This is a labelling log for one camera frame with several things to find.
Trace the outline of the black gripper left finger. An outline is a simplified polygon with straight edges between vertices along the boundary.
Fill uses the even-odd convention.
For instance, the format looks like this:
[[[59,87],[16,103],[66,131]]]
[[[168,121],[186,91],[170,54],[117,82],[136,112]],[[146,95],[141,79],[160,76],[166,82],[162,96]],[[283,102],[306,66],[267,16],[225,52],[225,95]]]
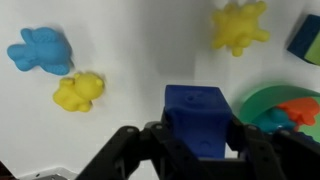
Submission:
[[[159,180],[207,180],[200,161],[160,122],[143,130],[121,127],[75,180],[129,180],[145,160],[152,162]]]

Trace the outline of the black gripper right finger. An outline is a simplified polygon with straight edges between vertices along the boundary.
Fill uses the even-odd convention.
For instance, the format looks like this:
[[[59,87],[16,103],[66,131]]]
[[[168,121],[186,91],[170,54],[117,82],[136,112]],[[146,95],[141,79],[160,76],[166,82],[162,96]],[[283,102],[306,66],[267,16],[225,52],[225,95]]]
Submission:
[[[248,165],[250,180],[320,180],[320,144],[304,133],[268,134],[232,116],[227,144]]]

